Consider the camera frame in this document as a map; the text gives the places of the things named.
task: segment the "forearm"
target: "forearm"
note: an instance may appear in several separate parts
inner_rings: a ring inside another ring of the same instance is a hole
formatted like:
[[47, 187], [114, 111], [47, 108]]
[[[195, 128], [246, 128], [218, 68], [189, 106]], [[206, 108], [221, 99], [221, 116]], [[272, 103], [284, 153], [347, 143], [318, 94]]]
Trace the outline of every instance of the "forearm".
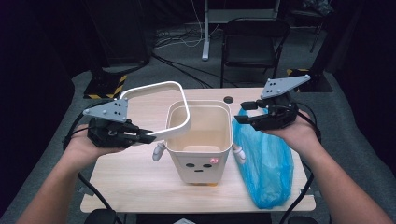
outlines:
[[60, 160], [17, 223], [66, 223], [77, 176]]
[[322, 146], [311, 152], [305, 157], [335, 223], [392, 223]]

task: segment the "black chair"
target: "black chair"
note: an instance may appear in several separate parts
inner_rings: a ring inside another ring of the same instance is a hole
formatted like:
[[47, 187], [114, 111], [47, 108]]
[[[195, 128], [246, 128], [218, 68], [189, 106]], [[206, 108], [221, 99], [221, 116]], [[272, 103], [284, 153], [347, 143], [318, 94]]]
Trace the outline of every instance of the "black chair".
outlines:
[[224, 66], [274, 68], [282, 53], [290, 26], [281, 19], [240, 18], [229, 21], [223, 34], [220, 87], [224, 82]]
[[291, 1], [289, 6], [289, 14], [295, 19], [296, 26], [306, 25], [316, 27], [314, 43], [312, 44], [311, 50], [309, 50], [309, 52], [312, 53], [314, 51], [315, 45], [317, 44], [323, 23], [331, 14], [325, 16], [312, 7], [303, 8], [303, 2], [301, 0]]

